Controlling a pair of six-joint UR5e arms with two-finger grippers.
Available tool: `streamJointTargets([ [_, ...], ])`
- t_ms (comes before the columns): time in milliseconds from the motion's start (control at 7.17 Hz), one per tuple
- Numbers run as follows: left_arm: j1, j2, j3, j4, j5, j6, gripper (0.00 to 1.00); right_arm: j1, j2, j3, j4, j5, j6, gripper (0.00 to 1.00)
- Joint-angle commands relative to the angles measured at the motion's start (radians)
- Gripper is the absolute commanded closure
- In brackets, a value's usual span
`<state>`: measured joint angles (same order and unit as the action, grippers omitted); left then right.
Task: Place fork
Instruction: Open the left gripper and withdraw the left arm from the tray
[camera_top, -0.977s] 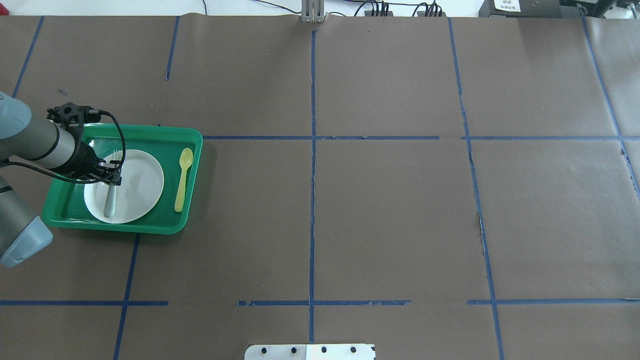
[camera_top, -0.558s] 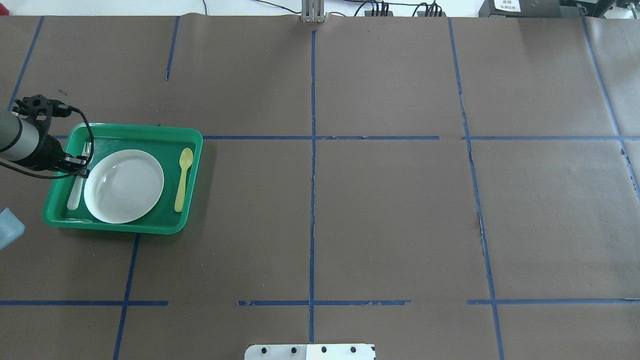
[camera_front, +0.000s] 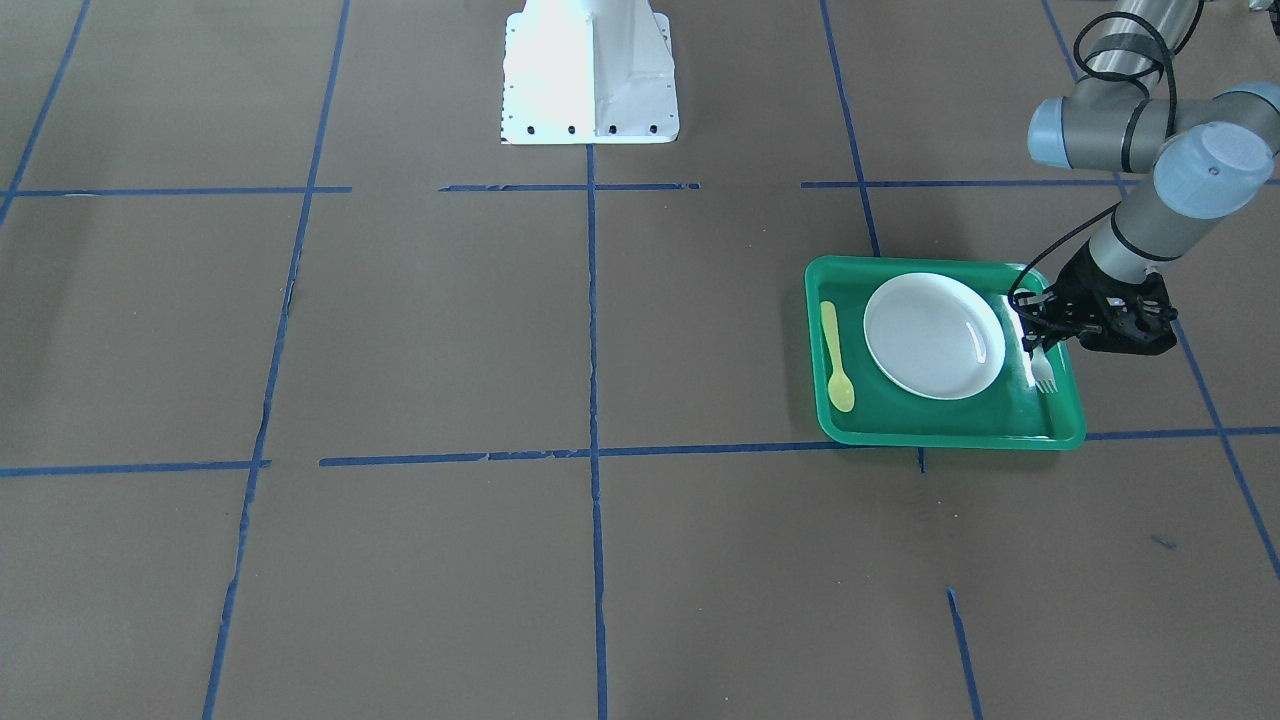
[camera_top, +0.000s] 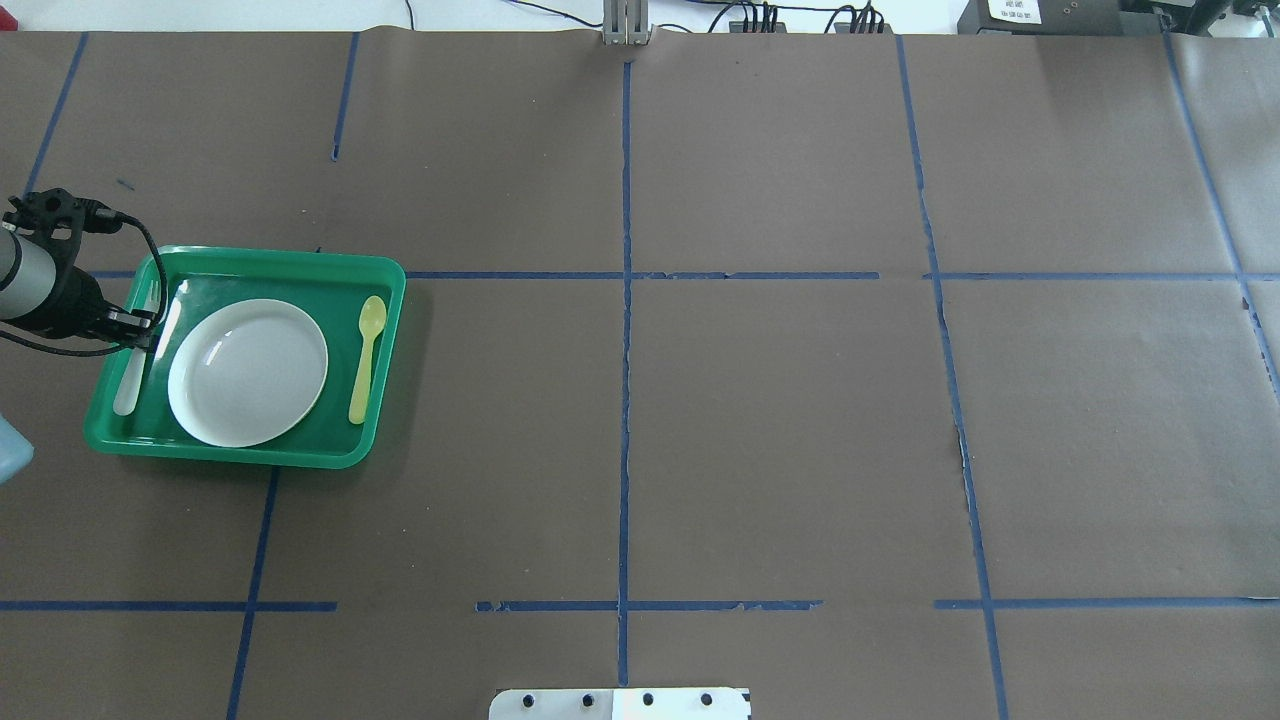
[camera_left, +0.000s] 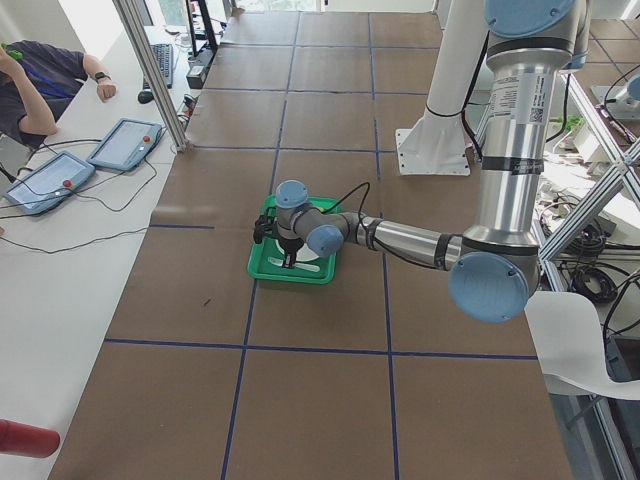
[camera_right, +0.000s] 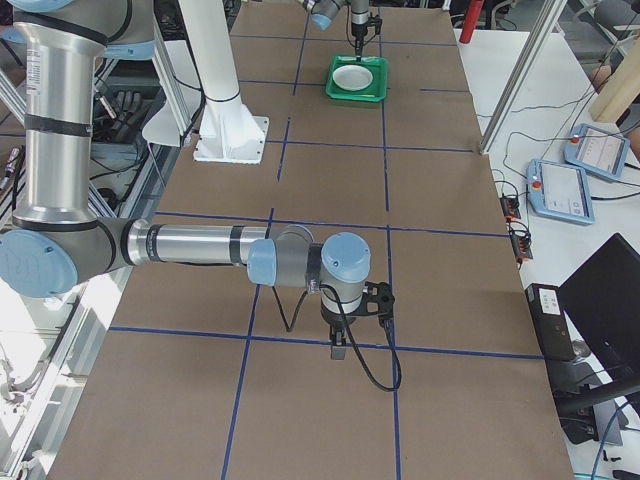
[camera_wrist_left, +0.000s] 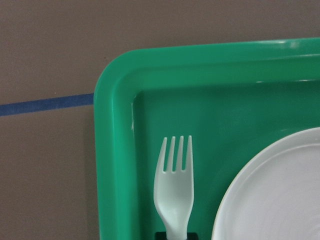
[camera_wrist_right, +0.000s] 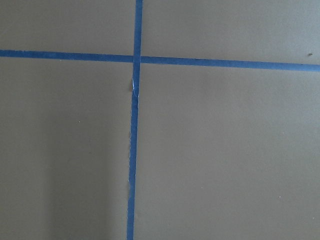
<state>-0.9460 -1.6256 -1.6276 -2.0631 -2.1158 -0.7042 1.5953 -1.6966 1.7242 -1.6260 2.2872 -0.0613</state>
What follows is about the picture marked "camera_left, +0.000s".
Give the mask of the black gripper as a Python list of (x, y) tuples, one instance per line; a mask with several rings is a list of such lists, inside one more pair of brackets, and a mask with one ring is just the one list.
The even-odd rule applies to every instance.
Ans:
[(295, 268), (297, 260), (297, 252), (303, 247), (303, 240), (300, 238), (278, 238), (278, 245), (283, 250), (285, 257), (283, 259), (283, 268)]

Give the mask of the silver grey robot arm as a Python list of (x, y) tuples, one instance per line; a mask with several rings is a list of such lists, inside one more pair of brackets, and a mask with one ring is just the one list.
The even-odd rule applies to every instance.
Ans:
[(404, 175), (464, 175), (463, 113), (481, 66), (493, 75), (474, 223), (460, 235), (312, 205), (306, 186), (281, 183), (272, 234), (285, 267), (308, 247), (328, 257), (351, 242), (446, 271), (450, 296), (490, 323), (519, 315), (539, 282), (532, 215), (555, 79), (587, 54), (587, 1), (455, 1), (423, 116), (396, 133)]

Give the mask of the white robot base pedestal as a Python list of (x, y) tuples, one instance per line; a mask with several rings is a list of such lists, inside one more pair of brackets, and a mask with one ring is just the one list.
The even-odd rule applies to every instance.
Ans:
[(462, 113), (485, 57), (484, 3), (451, 3), (425, 110), (410, 129), (396, 131), (402, 175), (468, 176)]

